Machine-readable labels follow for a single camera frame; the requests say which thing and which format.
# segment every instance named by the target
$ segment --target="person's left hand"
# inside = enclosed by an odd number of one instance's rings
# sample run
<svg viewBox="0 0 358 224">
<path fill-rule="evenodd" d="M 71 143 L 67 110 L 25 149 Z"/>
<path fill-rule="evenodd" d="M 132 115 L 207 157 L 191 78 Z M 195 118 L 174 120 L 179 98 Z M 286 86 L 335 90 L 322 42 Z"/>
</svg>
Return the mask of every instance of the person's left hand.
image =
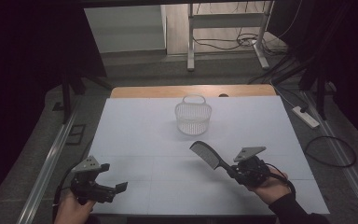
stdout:
<svg viewBox="0 0 358 224">
<path fill-rule="evenodd" d="M 55 224 L 84 224 L 96 202 L 81 205 L 72 191 L 65 196 L 58 208 Z"/>
</svg>

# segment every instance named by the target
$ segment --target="power strip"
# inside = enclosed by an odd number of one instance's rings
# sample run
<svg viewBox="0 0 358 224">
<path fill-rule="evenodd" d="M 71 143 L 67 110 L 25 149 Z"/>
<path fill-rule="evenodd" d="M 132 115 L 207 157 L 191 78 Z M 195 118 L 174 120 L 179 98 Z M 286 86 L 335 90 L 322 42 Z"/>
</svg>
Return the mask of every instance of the power strip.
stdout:
<svg viewBox="0 0 358 224">
<path fill-rule="evenodd" d="M 307 112 L 301 113 L 301 107 L 296 106 L 292 109 L 292 111 L 301 118 L 308 126 L 310 126 L 312 129 L 319 126 L 319 122 L 316 121 L 313 117 L 311 117 Z"/>
</svg>

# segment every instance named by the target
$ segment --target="white paper sheet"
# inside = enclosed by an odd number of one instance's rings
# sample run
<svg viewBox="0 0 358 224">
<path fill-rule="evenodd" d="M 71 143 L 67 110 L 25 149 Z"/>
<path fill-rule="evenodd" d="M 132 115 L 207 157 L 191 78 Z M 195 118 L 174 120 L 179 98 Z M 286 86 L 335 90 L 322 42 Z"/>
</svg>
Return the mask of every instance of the white paper sheet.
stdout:
<svg viewBox="0 0 358 224">
<path fill-rule="evenodd" d="M 213 147 L 228 163 L 242 147 L 266 147 L 258 157 L 289 174 L 297 200 L 327 214 L 323 197 L 278 96 L 207 98 L 209 130 L 187 136 L 176 127 L 181 98 L 108 99 L 90 155 L 110 163 L 102 185 L 129 181 L 112 203 L 95 213 L 131 215 L 265 215 L 268 207 L 222 168 L 213 170 L 189 150 L 195 141 Z"/>
</svg>

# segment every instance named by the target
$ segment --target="basket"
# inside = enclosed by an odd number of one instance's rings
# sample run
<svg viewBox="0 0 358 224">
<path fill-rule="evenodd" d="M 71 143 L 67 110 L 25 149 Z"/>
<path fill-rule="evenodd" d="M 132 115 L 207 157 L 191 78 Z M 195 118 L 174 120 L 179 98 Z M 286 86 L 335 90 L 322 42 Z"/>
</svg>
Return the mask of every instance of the basket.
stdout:
<svg viewBox="0 0 358 224">
<path fill-rule="evenodd" d="M 187 97 L 200 97 L 202 103 L 188 103 Z M 205 97 L 199 94 L 189 94 L 183 98 L 182 103 L 175 108 L 178 129 L 188 135 L 199 135 L 208 130 L 212 108 L 206 104 Z"/>
</svg>

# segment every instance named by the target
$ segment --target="wall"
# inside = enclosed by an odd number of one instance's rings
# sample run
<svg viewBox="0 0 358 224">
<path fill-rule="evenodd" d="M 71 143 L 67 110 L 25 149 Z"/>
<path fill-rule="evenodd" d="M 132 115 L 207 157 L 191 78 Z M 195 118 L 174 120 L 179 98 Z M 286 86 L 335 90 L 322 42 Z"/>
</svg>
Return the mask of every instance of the wall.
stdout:
<svg viewBox="0 0 358 224">
<path fill-rule="evenodd" d="M 86 8 L 100 53 L 166 49 L 164 6 Z"/>
</svg>

